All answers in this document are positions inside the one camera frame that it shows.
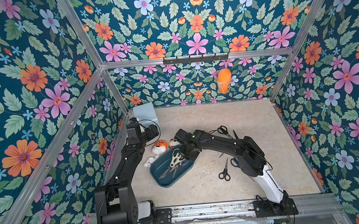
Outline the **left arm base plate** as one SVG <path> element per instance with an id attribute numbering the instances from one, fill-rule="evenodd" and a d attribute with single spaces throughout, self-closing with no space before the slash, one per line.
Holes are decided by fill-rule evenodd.
<path id="1" fill-rule="evenodd" d="M 154 214 L 144 219 L 139 220 L 138 224 L 171 224 L 172 223 L 172 209 L 157 209 Z"/>

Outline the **brown white plush toy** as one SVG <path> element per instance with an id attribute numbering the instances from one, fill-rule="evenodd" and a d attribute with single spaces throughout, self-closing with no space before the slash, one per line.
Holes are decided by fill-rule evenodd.
<path id="1" fill-rule="evenodd" d="M 169 149 L 172 149 L 173 147 L 180 145 L 180 143 L 178 141 L 176 141 L 175 139 L 170 139 L 170 141 L 168 142 L 168 147 Z"/>

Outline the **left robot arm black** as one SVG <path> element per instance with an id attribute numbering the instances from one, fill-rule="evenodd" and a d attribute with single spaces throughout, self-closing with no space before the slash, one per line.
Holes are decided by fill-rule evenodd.
<path id="1" fill-rule="evenodd" d="M 139 206 L 132 189 L 132 179 L 140 164 L 146 144 L 161 134 L 153 121 L 148 127 L 136 118 L 130 119 L 127 142 L 121 150 L 121 161 L 105 185 L 95 190 L 97 224 L 137 224 Z"/>

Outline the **small black scissors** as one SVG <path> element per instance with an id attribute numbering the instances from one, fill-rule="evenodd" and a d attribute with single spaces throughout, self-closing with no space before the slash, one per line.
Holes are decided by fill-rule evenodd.
<path id="1" fill-rule="evenodd" d="M 182 165 L 177 165 L 175 168 L 174 168 L 174 171 L 173 171 L 173 179 L 175 179 L 175 176 L 177 174 L 177 171 L 182 167 Z"/>
<path id="2" fill-rule="evenodd" d="M 222 172 L 218 175 L 220 180 L 225 180 L 226 182 L 231 180 L 231 176 L 228 173 L 228 159 L 226 159 L 225 167 Z"/>

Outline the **pink scissors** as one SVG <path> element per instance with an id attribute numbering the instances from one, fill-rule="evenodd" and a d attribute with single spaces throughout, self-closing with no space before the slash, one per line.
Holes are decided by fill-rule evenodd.
<path id="1" fill-rule="evenodd" d="M 188 162 L 186 162 L 186 163 L 183 164 L 183 162 L 180 162 L 178 165 L 185 166 L 187 163 L 188 163 Z M 175 167 L 176 167 L 176 166 L 167 169 L 158 179 L 163 179 L 163 178 L 165 178 L 169 173 L 171 173 L 171 172 L 174 171 L 174 168 L 175 168 Z"/>

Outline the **blue handled scissors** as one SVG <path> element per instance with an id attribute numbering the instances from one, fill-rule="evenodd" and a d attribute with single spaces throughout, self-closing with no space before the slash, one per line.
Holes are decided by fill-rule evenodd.
<path id="1" fill-rule="evenodd" d="M 233 167 L 240 169 L 239 162 L 238 162 L 238 160 L 237 160 L 236 158 L 231 158 L 230 162 L 231 162 L 231 165 L 232 165 Z M 253 182 L 256 182 L 253 177 L 250 177 L 250 176 L 249 176 L 249 178 L 250 178 Z"/>

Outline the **black scissors top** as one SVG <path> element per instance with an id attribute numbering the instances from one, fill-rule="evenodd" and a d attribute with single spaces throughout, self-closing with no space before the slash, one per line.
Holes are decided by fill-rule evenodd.
<path id="1" fill-rule="evenodd" d="M 217 132 L 222 134 L 222 135 L 227 136 L 230 139 L 233 139 L 233 137 L 229 134 L 227 127 L 225 127 L 224 125 L 218 127 Z"/>

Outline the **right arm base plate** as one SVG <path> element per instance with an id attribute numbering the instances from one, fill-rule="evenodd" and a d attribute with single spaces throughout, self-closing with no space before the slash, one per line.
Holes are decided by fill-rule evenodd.
<path id="1" fill-rule="evenodd" d="M 281 204 L 273 203 L 268 200 L 253 201 L 253 209 L 256 217 L 259 218 L 299 214 L 297 206 L 294 203 L 294 200 L 291 198 L 287 200 L 285 207 L 283 207 Z"/>

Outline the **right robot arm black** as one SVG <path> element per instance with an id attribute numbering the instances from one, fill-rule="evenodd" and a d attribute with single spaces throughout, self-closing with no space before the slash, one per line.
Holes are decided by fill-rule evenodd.
<path id="1" fill-rule="evenodd" d="M 248 136 L 242 139 L 221 137 L 212 133 L 195 130 L 193 133 L 178 130 L 175 140 L 181 145 L 179 153 L 187 160 L 195 161 L 203 150 L 217 151 L 232 156 L 238 167 L 247 176 L 254 178 L 266 194 L 274 212 L 284 211 L 288 205 L 288 193 L 276 182 L 271 174 L 272 166 L 257 143 Z"/>

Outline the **light blue box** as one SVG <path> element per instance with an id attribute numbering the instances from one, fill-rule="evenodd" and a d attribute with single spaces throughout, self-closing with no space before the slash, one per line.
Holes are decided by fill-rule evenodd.
<path id="1" fill-rule="evenodd" d="M 141 124 L 142 132 L 144 132 L 145 128 L 149 127 L 150 125 L 155 125 L 158 129 L 161 128 L 152 103 L 142 104 L 134 107 L 133 115 Z"/>

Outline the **teal storage box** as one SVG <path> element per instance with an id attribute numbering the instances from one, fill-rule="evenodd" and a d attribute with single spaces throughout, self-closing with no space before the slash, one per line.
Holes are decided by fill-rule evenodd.
<path id="1" fill-rule="evenodd" d="M 194 166 L 194 161 L 185 159 L 183 164 L 188 162 L 185 166 L 182 166 L 173 179 L 173 172 L 169 173 L 165 178 L 158 179 L 167 169 L 170 168 L 170 162 L 172 158 L 172 152 L 174 149 L 180 149 L 181 145 L 173 147 L 171 150 L 167 151 L 164 155 L 160 156 L 157 161 L 155 161 L 150 167 L 151 176 L 154 178 L 156 183 L 165 188 L 171 187 L 175 182 L 177 182 L 182 176 L 184 176 L 192 167 Z"/>

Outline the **tiger plush toy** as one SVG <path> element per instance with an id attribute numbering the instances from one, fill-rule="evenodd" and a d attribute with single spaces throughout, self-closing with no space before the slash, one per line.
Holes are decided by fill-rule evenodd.
<path id="1" fill-rule="evenodd" d="M 152 147 L 152 153 L 155 155 L 162 155 L 167 152 L 168 144 L 166 141 L 159 140 L 154 143 Z"/>

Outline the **beige kitchen scissors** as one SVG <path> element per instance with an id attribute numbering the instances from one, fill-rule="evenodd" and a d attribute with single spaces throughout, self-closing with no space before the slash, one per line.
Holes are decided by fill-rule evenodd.
<path id="1" fill-rule="evenodd" d="M 180 162 L 184 161 L 185 158 L 184 156 L 180 153 L 179 149 L 174 149 L 172 152 L 172 158 L 171 158 L 171 162 L 170 162 L 170 167 L 174 168 L 175 166 L 177 166 Z"/>

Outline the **small black scissors bottom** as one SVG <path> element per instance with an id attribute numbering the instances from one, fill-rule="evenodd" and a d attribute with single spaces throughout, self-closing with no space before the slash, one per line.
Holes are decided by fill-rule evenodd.
<path id="1" fill-rule="evenodd" d="M 228 173 L 228 159 L 226 159 L 225 167 L 222 172 L 218 175 L 220 180 L 225 180 L 226 182 L 231 180 L 231 176 Z"/>

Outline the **black hook rail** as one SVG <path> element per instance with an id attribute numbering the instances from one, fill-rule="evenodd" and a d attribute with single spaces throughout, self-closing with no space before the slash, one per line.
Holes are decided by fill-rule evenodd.
<path id="1" fill-rule="evenodd" d="M 209 55 L 205 55 L 205 54 L 201 54 L 201 55 L 196 55 L 196 56 L 183 56 L 183 57 L 172 57 L 172 58 L 164 58 L 163 59 L 163 64 L 167 65 L 167 64 L 188 64 L 188 63 L 193 63 L 193 62 L 215 62 L 218 60 L 226 60 L 229 59 L 229 54 L 228 53 L 222 53 L 222 54 L 209 54 Z"/>

